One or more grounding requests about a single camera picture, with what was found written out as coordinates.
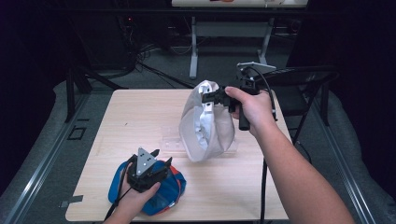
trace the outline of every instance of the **chair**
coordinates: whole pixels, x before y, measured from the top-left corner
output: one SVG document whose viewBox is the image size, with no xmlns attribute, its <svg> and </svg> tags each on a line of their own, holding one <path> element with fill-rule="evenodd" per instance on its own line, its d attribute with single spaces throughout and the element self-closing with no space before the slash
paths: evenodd
<svg viewBox="0 0 396 224">
<path fill-rule="evenodd" d="M 301 117 L 292 137 L 292 143 L 297 142 L 306 116 L 318 94 L 321 92 L 321 114 L 327 121 L 328 84 L 338 78 L 339 74 L 334 66 L 289 67 L 264 74 L 271 89 L 276 93 L 284 117 Z"/>
</svg>

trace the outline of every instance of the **gray carpet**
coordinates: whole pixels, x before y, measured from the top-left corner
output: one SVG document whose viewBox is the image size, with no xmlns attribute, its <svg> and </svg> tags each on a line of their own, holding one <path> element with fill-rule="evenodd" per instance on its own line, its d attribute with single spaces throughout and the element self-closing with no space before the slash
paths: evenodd
<svg viewBox="0 0 396 224">
<path fill-rule="evenodd" d="M 274 36 L 270 41 L 267 51 L 267 62 L 277 67 L 284 67 L 293 42 L 291 40 Z M 189 79 L 190 53 L 180 54 L 173 51 L 153 50 L 147 54 L 144 63 L 161 70 L 165 74 L 198 84 L 204 79 L 227 84 L 234 79 L 236 64 L 258 61 L 256 50 L 260 48 L 261 41 L 255 38 L 213 38 L 206 39 L 200 44 L 198 78 Z M 186 49 L 177 48 L 177 52 Z M 170 89 L 185 88 L 178 84 L 171 86 L 160 77 L 141 70 L 137 66 L 129 75 L 112 78 L 111 80 L 123 87 L 130 89 Z M 36 168 L 49 151 L 54 148 L 59 134 L 65 129 L 68 133 L 59 145 L 59 153 L 54 156 L 54 163 L 50 171 L 45 174 L 42 185 L 39 186 L 37 194 L 33 195 L 33 202 L 26 205 L 26 210 L 21 214 L 21 223 L 69 223 L 65 220 L 66 207 L 60 207 L 62 201 L 67 201 L 74 192 L 78 178 L 81 174 L 84 162 L 89 154 L 92 142 L 100 126 L 106 106 L 111 97 L 111 89 L 102 83 L 91 79 L 93 91 L 90 95 L 77 97 L 82 103 L 75 119 L 69 124 L 79 130 L 85 130 L 79 140 L 68 140 L 71 133 L 66 129 L 64 120 L 66 118 L 66 93 L 65 83 L 61 83 L 54 90 L 57 101 L 51 116 L 37 139 L 34 147 L 28 155 L 22 168 L 9 185 L 0 200 L 0 222 L 5 223 L 9 214 L 12 214 L 15 205 L 28 185 L 29 180 L 35 173 Z M 345 186 L 345 179 L 338 168 L 334 153 L 325 133 L 320 128 L 321 120 L 315 116 L 316 111 L 311 111 L 305 122 L 300 141 L 304 149 L 312 158 L 314 166 L 331 182 L 337 192 L 342 196 L 357 223 L 361 221 L 360 213 L 357 211 L 354 201 Z M 396 223 L 395 202 L 382 190 L 368 175 L 361 161 L 361 151 L 356 134 L 351 127 L 342 104 L 337 97 L 331 94 L 329 103 L 330 129 L 343 155 L 347 165 L 358 184 L 361 194 L 367 203 L 367 207 L 373 215 L 376 223 Z M 288 125 L 295 120 L 287 119 Z M 297 146 L 303 155 L 306 152 Z M 274 221 L 274 223 L 289 223 L 288 221 Z"/>
</svg>

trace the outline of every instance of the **hand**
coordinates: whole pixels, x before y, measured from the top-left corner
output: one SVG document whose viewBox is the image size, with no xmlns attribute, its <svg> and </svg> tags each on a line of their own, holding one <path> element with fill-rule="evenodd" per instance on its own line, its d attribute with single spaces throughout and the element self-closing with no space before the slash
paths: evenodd
<svg viewBox="0 0 396 224">
<path fill-rule="evenodd" d="M 250 132 L 255 137 L 257 137 L 258 129 L 276 124 L 272 114 L 271 98 L 267 91 L 260 91 L 258 95 L 250 95 L 235 87 L 226 87 L 225 92 L 241 102 L 245 117 L 250 122 Z M 235 109 L 233 118 L 239 118 L 239 107 Z"/>
<path fill-rule="evenodd" d="M 121 194 L 125 196 L 120 200 L 114 213 L 109 217 L 105 223 L 130 223 L 132 219 L 142 210 L 145 203 L 152 198 L 157 190 L 160 188 L 160 183 L 155 183 L 150 189 L 140 193 L 134 189 L 127 182 L 127 174 L 122 181 Z"/>
</svg>

